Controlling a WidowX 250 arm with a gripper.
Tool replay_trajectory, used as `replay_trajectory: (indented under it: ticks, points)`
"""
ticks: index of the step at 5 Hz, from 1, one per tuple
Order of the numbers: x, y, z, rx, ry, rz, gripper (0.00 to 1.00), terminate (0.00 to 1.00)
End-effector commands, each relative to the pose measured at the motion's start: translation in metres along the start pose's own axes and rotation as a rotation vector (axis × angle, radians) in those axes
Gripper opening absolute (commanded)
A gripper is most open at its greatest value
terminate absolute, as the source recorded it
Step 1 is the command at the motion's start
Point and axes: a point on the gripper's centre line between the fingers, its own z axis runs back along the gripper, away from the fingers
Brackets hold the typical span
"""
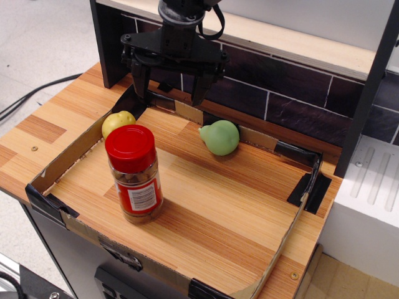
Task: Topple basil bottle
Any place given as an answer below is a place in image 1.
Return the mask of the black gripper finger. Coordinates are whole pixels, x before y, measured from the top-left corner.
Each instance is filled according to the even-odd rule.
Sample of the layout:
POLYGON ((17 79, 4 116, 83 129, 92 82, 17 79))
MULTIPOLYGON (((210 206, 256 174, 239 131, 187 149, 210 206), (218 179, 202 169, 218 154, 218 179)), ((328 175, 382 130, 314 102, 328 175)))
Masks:
POLYGON ((148 84, 150 81, 149 66, 143 65, 139 62, 132 62, 131 74, 135 93, 140 98, 145 98, 146 92, 148 90, 148 84))
POLYGON ((200 105, 211 85, 211 76, 205 74, 203 76, 195 76, 193 90, 191 94, 191 105, 193 107, 200 105))

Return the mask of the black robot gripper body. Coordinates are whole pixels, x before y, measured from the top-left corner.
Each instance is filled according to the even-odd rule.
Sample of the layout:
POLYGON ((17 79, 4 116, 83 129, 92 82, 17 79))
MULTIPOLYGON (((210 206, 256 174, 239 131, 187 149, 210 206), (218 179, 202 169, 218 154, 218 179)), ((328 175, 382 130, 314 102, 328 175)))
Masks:
POLYGON ((224 77, 229 55, 220 46, 206 40, 194 29, 163 25, 142 33, 121 36, 122 62, 132 68, 145 65, 204 78, 213 82, 224 77))

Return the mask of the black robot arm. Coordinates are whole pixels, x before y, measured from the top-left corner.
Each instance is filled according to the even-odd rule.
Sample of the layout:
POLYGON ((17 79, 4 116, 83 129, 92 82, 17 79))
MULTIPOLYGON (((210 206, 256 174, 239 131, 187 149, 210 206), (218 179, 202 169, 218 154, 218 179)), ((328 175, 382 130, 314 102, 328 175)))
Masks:
POLYGON ((159 29, 121 37, 122 62, 130 68, 138 98, 148 101, 152 69, 192 75, 193 106, 200 105, 212 84, 224 77, 229 55, 213 45, 223 31, 213 35, 203 32, 203 19, 210 10, 224 26, 217 1, 160 1, 158 13, 163 23, 159 29))

